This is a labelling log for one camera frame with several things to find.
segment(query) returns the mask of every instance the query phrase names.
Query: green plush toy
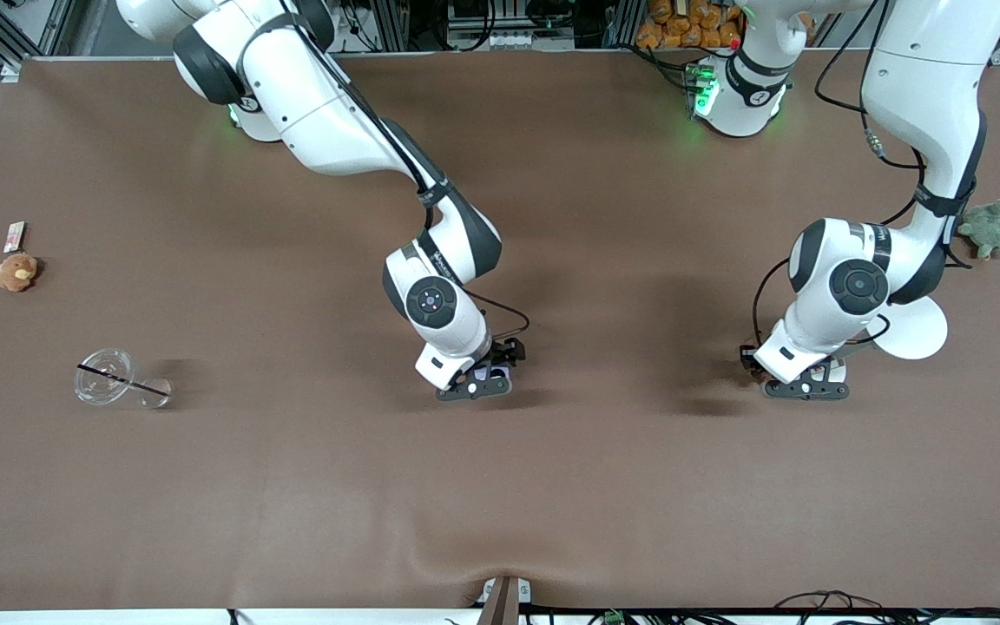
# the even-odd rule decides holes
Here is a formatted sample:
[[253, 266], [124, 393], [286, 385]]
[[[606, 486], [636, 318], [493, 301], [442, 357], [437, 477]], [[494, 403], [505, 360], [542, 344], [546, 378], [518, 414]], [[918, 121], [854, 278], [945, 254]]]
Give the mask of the green plush toy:
[[993, 250], [1000, 250], [1000, 201], [965, 211], [958, 231], [979, 248], [979, 258], [987, 260]]

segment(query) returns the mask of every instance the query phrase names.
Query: plush toy tag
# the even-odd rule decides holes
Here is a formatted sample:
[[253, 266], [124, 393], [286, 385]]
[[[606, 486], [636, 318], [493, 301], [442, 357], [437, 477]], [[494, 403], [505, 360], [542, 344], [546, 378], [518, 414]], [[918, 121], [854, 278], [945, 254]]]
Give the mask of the plush toy tag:
[[7, 245], [3, 246], [3, 253], [17, 252], [21, 249], [21, 236], [25, 231], [25, 222], [16, 221], [7, 230]]

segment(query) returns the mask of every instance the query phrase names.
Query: white circular disc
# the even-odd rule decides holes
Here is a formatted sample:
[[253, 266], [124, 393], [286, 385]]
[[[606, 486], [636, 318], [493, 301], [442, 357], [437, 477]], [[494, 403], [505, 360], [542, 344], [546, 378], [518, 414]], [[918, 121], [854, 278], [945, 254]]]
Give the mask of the white circular disc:
[[[948, 318], [930, 297], [912, 304], [885, 306], [880, 313], [890, 320], [890, 329], [874, 339], [874, 345], [895, 359], [927, 359], [948, 341]], [[874, 317], [866, 331], [874, 336], [884, 328], [885, 322]]]

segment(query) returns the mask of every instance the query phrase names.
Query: black straw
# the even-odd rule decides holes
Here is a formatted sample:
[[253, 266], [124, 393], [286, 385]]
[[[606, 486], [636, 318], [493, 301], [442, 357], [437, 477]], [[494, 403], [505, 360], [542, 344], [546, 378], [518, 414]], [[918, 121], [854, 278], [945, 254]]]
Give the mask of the black straw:
[[127, 380], [125, 378], [120, 378], [120, 377], [114, 375], [114, 373], [100, 372], [99, 369], [95, 369], [94, 367], [88, 367], [84, 363], [80, 363], [79, 365], [76, 365], [76, 369], [83, 369], [85, 372], [94, 373], [96, 376], [103, 376], [104, 378], [110, 378], [112, 380], [118, 380], [118, 381], [120, 381], [120, 383], [128, 384], [128, 385], [130, 385], [130, 386], [132, 386], [134, 388], [140, 388], [142, 391], [155, 392], [156, 395], [162, 395], [164, 397], [168, 396], [167, 393], [164, 392], [164, 391], [157, 391], [155, 388], [149, 388], [149, 387], [147, 387], [144, 384], [138, 384], [135, 381], [130, 381], [130, 380]]

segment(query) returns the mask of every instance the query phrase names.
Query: brown tabletop surface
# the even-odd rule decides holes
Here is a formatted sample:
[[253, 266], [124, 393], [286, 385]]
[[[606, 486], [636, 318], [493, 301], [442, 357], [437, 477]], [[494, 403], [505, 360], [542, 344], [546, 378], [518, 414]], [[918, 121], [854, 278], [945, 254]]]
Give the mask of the brown tabletop surface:
[[[624, 52], [346, 60], [496, 222], [472, 288], [533, 319], [515, 392], [456, 405], [381, 290], [408, 179], [310, 173], [171, 62], [25, 64], [0, 246], [24, 219], [47, 268], [0, 289], [0, 609], [456, 606], [501, 573], [555, 605], [1000, 605], [1000, 260], [947, 273], [934, 359], [860, 353], [842, 403], [742, 386], [762, 274], [916, 179], [814, 98], [827, 56], [742, 140]], [[975, 202], [1000, 197], [1000, 68], [981, 102]], [[792, 297], [771, 282], [766, 327]], [[172, 409], [76, 399], [101, 347], [170, 376]]]

